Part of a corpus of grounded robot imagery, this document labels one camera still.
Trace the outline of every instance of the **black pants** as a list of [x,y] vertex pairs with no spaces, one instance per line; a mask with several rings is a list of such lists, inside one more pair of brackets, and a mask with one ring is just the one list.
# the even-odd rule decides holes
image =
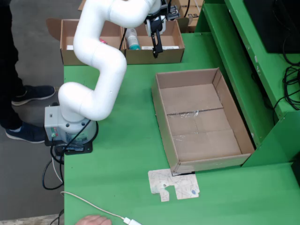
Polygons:
[[0,7],[0,125],[6,129],[17,129],[22,121],[13,110],[11,99],[23,95],[25,88],[15,70],[18,51],[14,45],[11,25],[9,6]]

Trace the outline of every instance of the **person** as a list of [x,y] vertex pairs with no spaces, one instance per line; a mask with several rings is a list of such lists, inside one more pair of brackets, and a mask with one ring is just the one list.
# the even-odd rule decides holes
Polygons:
[[45,140],[44,128],[23,122],[12,105],[21,106],[32,100],[50,98],[55,94],[55,89],[52,86],[23,85],[18,77],[15,69],[18,51],[11,31],[10,1],[0,0],[0,125],[9,138],[42,143]]
[[76,225],[112,225],[110,219],[99,215],[89,215],[78,221]]

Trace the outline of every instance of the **white cable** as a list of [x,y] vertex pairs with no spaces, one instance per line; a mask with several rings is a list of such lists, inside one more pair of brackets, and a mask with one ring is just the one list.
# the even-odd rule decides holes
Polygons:
[[194,1],[195,1],[196,7],[197,7],[199,13],[201,13],[201,10],[200,10],[200,8],[199,8],[198,2],[197,2],[196,0],[194,0]]
[[80,199],[81,201],[84,201],[85,203],[87,203],[87,204],[93,206],[94,208],[96,208],[96,209],[98,209],[98,210],[100,210],[100,211],[103,211],[103,212],[108,213],[108,214],[110,214],[110,215],[112,215],[112,216],[115,216],[115,217],[119,217],[120,219],[123,220],[123,222],[124,222],[125,224],[128,224],[128,225],[142,225],[142,224],[136,222],[136,221],[133,220],[133,219],[128,219],[127,217],[124,218],[124,217],[121,217],[121,216],[119,216],[119,215],[117,215],[117,214],[113,214],[113,213],[111,213],[111,212],[109,212],[109,211],[106,211],[106,210],[104,210],[104,209],[102,209],[102,208],[99,208],[98,206],[96,206],[96,205],[90,203],[89,201],[87,201],[87,200],[85,200],[85,199],[83,199],[83,198],[81,198],[81,197],[79,197],[79,196],[77,196],[77,195],[74,195],[73,193],[70,193],[70,192],[67,192],[67,191],[61,191],[60,193],[61,193],[62,196],[64,196],[63,194],[68,194],[68,195],[74,196],[74,197]]
[[52,158],[52,165],[53,165],[53,169],[54,169],[54,172],[55,172],[57,178],[58,178],[58,179],[61,181],[61,183],[62,183],[61,178],[59,177],[59,175],[58,175],[57,172],[56,172],[56,169],[55,169],[55,166],[54,166],[54,159],[53,159],[53,158]]

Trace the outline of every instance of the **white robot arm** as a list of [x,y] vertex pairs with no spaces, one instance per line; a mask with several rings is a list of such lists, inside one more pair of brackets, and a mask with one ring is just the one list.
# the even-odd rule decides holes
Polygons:
[[70,122],[84,117],[103,120],[112,111],[127,63],[116,48],[100,42],[105,20],[125,28],[141,25],[151,8],[160,8],[160,0],[87,0],[74,37],[77,58],[100,71],[95,90],[68,82],[59,91],[62,116]]
[[135,28],[145,22],[148,33],[153,36],[163,31],[161,16],[174,17],[170,13],[171,4],[162,5],[162,2],[165,0],[86,1],[74,36],[74,52],[81,62],[98,69],[100,76],[95,90],[75,82],[61,86],[60,106],[45,109],[49,141],[68,143],[89,120],[89,125],[73,143],[85,144],[95,136],[95,121],[111,113],[127,68],[121,51],[100,42],[104,22],[111,21],[124,28]]

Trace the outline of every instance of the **small box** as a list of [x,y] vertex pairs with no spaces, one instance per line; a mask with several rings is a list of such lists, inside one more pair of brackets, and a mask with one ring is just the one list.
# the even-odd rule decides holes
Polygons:
[[241,165],[254,152],[219,69],[158,73],[152,96],[172,173]]
[[[79,20],[61,20],[48,18],[46,20],[49,33],[60,41],[60,52],[64,65],[85,65],[75,56],[73,40]],[[112,22],[105,21],[101,39],[108,45],[119,49],[122,40],[122,28]],[[121,52],[124,53],[125,46],[122,45]]]
[[[145,24],[135,28],[140,47],[153,46],[152,38],[147,35]],[[179,63],[184,53],[184,43],[177,21],[166,21],[166,30],[160,35],[162,46],[178,46],[179,49],[168,49],[154,58],[152,50],[129,50],[125,42],[127,64]]]

